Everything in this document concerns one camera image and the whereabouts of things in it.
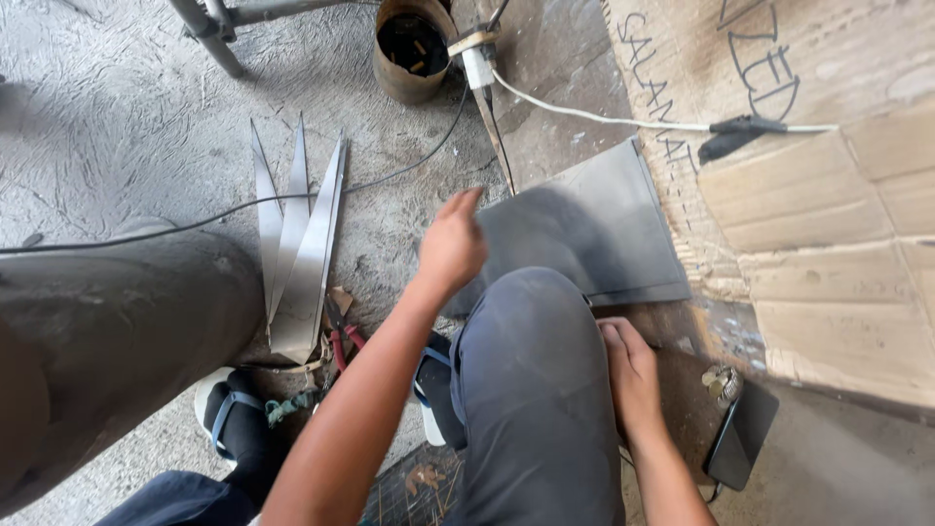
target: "sheet metal piece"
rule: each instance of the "sheet metal piece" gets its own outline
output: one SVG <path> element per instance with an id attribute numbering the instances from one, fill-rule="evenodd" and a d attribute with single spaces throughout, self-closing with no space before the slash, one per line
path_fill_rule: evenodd
<path id="1" fill-rule="evenodd" d="M 269 175 L 269 165 L 256 135 L 253 119 L 250 119 L 250 131 L 253 145 L 253 171 L 256 178 L 256 198 L 265 199 L 276 196 L 273 178 Z M 279 258 L 280 236 L 282 235 L 282 209 L 278 201 L 265 201 L 256 205 L 256 215 L 260 229 L 260 263 L 263 270 L 263 293 L 266 305 L 266 323 L 272 319 L 273 279 L 276 275 L 276 261 Z"/>
<path id="2" fill-rule="evenodd" d="M 442 311 L 470 312 L 523 267 L 567 276 L 595 305 L 691 297 L 636 137 L 478 214 L 490 248 L 481 274 Z"/>
<path id="3" fill-rule="evenodd" d="M 298 116 L 298 126 L 295 128 L 295 153 L 293 155 L 292 171 L 289 173 L 289 192 L 287 196 L 307 194 L 309 192 L 309 175 L 305 163 L 305 123 L 302 114 Z M 273 278 L 273 294 L 269 304 L 268 323 L 272 323 L 279 310 L 282 292 L 289 282 L 289 275 L 295 266 L 295 257 L 302 244 L 306 228 L 309 226 L 309 200 L 306 197 L 293 197 L 285 199 L 286 212 L 282 220 L 282 235 L 280 236 L 279 257 L 276 261 L 276 274 Z"/>
<path id="4" fill-rule="evenodd" d="M 270 325 L 269 345 L 296 363 L 305 363 L 318 342 L 331 243 L 334 241 L 343 184 L 344 133 L 324 174 L 308 228 L 299 245 L 295 265 L 286 284 L 279 311 Z"/>

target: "pointed metal strip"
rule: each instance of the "pointed metal strip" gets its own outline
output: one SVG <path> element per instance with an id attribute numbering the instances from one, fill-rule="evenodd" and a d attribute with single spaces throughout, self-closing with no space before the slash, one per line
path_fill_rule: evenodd
<path id="1" fill-rule="evenodd" d="M 282 294 L 279 312 L 270 325 L 272 351 L 297 363 L 304 363 L 317 344 L 321 323 L 321 283 L 329 253 L 328 242 L 334 239 L 332 215 L 335 201 L 339 198 L 338 166 L 341 164 L 343 139 L 342 133 L 324 174 L 309 226 Z"/>
<path id="2" fill-rule="evenodd" d="M 289 191 L 287 196 L 307 194 L 309 192 L 309 175 L 305 164 L 305 123 L 302 114 L 298 117 L 298 126 L 295 128 L 295 153 L 293 154 L 292 171 L 289 173 Z M 273 295 L 269 305 L 269 320 L 276 318 L 279 310 L 282 291 L 289 282 L 289 274 L 295 265 L 295 255 L 302 244 L 305 230 L 309 226 L 309 200 L 304 197 L 285 199 L 286 213 L 282 222 L 282 235 L 280 236 L 280 253 L 276 261 L 276 277 L 273 279 Z"/>
<path id="3" fill-rule="evenodd" d="M 256 135 L 253 119 L 250 120 L 253 146 L 253 172 L 256 178 L 256 198 L 266 199 L 276 196 L 276 187 L 269 176 L 269 165 L 263 155 L 260 138 Z M 256 216 L 260 230 L 260 264 L 263 269 L 263 293 L 266 302 L 266 320 L 270 318 L 270 306 L 273 298 L 273 279 L 276 276 L 276 260 L 280 250 L 282 235 L 282 210 L 278 201 L 265 201 L 256 205 Z"/>
<path id="4" fill-rule="evenodd" d="M 341 136 L 344 136 L 344 130 L 341 130 Z M 335 182 L 335 201 L 331 206 L 331 224 L 328 226 L 328 241 L 324 253 L 324 268 L 322 269 L 322 287 L 318 295 L 318 309 L 315 315 L 315 329 L 313 334 L 318 334 L 321 329 L 322 312 L 324 311 L 324 295 L 328 289 L 328 271 L 331 269 L 331 253 L 335 246 L 335 226 L 338 224 L 338 209 L 341 204 L 341 189 L 344 186 L 344 160 L 347 156 L 347 141 L 340 145 L 340 154 L 338 157 L 338 179 Z"/>

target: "smartphone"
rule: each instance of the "smartphone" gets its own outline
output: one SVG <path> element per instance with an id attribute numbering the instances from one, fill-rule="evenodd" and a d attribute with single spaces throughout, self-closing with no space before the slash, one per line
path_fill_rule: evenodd
<path id="1" fill-rule="evenodd" d="M 777 411 L 776 397 L 757 384 L 745 383 L 741 395 L 727 409 L 702 466 L 704 472 L 731 489 L 743 490 Z"/>

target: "electrical cable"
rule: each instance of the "electrical cable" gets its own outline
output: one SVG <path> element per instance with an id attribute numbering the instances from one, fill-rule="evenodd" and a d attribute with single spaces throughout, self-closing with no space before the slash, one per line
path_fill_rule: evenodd
<path id="1" fill-rule="evenodd" d="M 507 184 L 510 187 L 510 196 L 516 195 L 516 188 L 513 186 L 513 170 L 510 168 L 510 159 L 507 158 L 507 148 L 503 144 L 503 138 L 500 137 L 500 128 L 496 126 L 496 117 L 494 116 L 494 92 L 490 86 L 484 86 L 482 89 L 483 99 L 487 102 L 487 109 L 490 110 L 490 122 L 494 124 L 494 133 L 496 133 L 496 142 L 500 145 L 500 151 L 503 153 L 503 163 L 507 165 Z"/>
<path id="2" fill-rule="evenodd" d="M 668 129 L 668 130 L 686 130 L 686 131 L 701 131 L 707 132 L 711 131 L 710 124 L 680 124 L 680 123 L 648 123 L 646 121 L 637 121 L 635 119 L 619 119 L 615 117 L 602 117 L 600 115 L 595 115 L 589 111 L 575 110 L 573 108 L 563 108 L 561 106 L 554 106 L 547 102 L 542 102 L 532 95 L 527 95 L 513 86 L 508 82 L 503 80 L 503 77 L 497 73 L 494 65 L 491 65 L 491 69 L 494 71 L 494 78 L 501 84 L 504 88 L 512 91 L 514 95 L 525 99 L 528 102 L 539 106 L 540 108 L 554 111 L 556 113 L 565 113 L 566 115 L 576 115 L 578 117 L 583 117 L 585 119 L 590 119 L 592 121 L 597 121 L 604 124 L 633 124 L 635 126 L 643 128 L 655 128 L 655 129 Z M 826 131 L 832 131 L 838 129 L 837 124 L 817 124 L 817 125 L 799 125 L 799 126 L 788 126 L 785 131 L 790 133 L 820 133 Z"/>
<path id="3" fill-rule="evenodd" d="M 631 467 L 633 467 L 633 469 L 637 469 L 637 466 L 636 464 L 633 463 L 633 460 L 630 460 L 624 456 L 623 450 L 620 450 L 620 458 L 623 459 L 623 461 L 629 464 Z M 704 504 L 711 505 L 714 501 L 717 500 L 718 497 L 721 496 L 721 492 L 723 490 L 724 490 L 724 484 L 718 482 L 717 485 L 714 486 L 714 492 L 711 494 L 711 498 L 705 501 Z"/>
<path id="4" fill-rule="evenodd" d="M 494 11 L 494 16 L 490 17 L 490 21 L 487 23 L 487 31 L 490 31 L 494 27 L 494 24 L 500 21 L 500 15 L 503 14 L 503 9 L 507 8 L 509 2 L 510 0 L 503 0 L 500 7 Z"/>
<path id="5" fill-rule="evenodd" d="M 403 172 L 416 168 L 422 163 L 424 163 L 425 161 L 427 161 L 429 157 L 431 157 L 438 150 L 441 149 L 441 146 L 445 143 L 445 141 L 448 140 L 448 137 L 450 137 L 452 132 L 454 131 L 454 127 L 458 124 L 458 120 L 461 118 L 461 113 L 463 112 L 464 107 L 465 107 L 465 101 L 468 99 L 468 89 L 469 89 L 469 85 L 465 81 L 465 91 L 461 95 L 461 104 L 458 106 L 458 112 L 454 116 L 454 121 L 452 122 L 451 127 L 448 128 L 448 132 L 444 135 L 444 137 L 441 138 L 441 141 L 439 141 L 439 144 L 436 145 L 436 147 L 433 148 L 431 152 L 427 153 L 421 159 L 419 159 L 418 161 L 412 163 L 411 165 L 405 168 L 401 168 L 393 173 L 384 175 L 383 177 L 380 177 L 376 181 L 371 181 L 369 183 L 358 184 L 350 188 L 345 188 L 344 191 L 342 191 L 341 193 L 350 194 L 351 192 L 356 192 L 358 190 L 363 190 L 364 188 L 368 188 L 375 184 L 383 183 L 385 181 L 388 181 L 396 177 L 397 175 Z M 131 236 L 131 237 L 126 237 L 126 238 L 118 238 L 118 239 L 108 240 L 108 241 L 98 241 L 98 242 L 91 242 L 91 243 L 37 245 L 37 246 L 18 247 L 18 248 L 0 248 L 0 256 L 13 255 L 13 254 L 30 254 L 30 253 L 36 253 L 36 252 L 58 252 L 58 251 L 63 251 L 63 250 L 86 250 L 86 249 L 92 249 L 92 248 L 107 248 L 110 246 L 117 246 L 117 245 L 137 242 L 137 241 L 151 240 L 153 238 L 159 238 L 159 237 L 168 236 L 171 234 L 178 234 L 179 232 L 184 232 L 186 230 L 192 230 L 193 228 L 198 228 L 200 226 L 208 225 L 234 212 L 239 212 L 247 207 L 257 205 L 263 202 L 278 200 L 278 199 L 288 199 L 292 197 L 316 197 L 316 196 L 318 196 L 318 192 L 309 192 L 307 194 L 290 194 L 287 196 L 264 197 L 262 199 L 254 199 L 253 201 L 247 201 L 245 203 L 241 203 L 233 208 L 225 210 L 224 212 L 212 215 L 208 219 L 203 219 L 201 221 L 198 221 L 196 223 L 192 223 L 186 226 L 177 226 L 175 228 L 169 228 L 167 230 L 160 230 L 158 232 L 152 232 L 149 234 L 142 234 L 139 236 Z"/>
<path id="6" fill-rule="evenodd" d="M 720 482 L 717 483 L 717 486 L 714 487 L 714 493 L 711 494 L 711 498 L 705 501 L 705 504 L 711 505 L 714 501 L 721 496 L 721 491 L 724 490 L 724 484 Z"/>

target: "leg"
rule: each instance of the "leg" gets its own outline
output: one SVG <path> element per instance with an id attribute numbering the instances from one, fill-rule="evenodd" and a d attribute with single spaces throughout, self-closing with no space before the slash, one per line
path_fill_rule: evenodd
<path id="1" fill-rule="evenodd" d="M 259 512 L 237 487 L 187 471 L 156 476 L 96 526 L 246 526 Z"/>
<path id="2" fill-rule="evenodd" d="M 452 345 L 470 524 L 620 524 L 607 354 L 583 295 L 554 270 L 491 285 Z"/>
<path id="3" fill-rule="evenodd" d="M 219 443 L 237 468 L 221 481 L 182 471 L 158 475 L 97 526 L 246 526 L 256 517 L 287 448 L 269 428 L 262 409 L 236 402 L 226 415 L 219 415 L 232 391 L 258 396 L 248 374 L 222 368 L 202 381 L 199 392 L 202 386 L 207 398 L 201 424 L 210 431 L 215 420 L 221 420 Z"/>

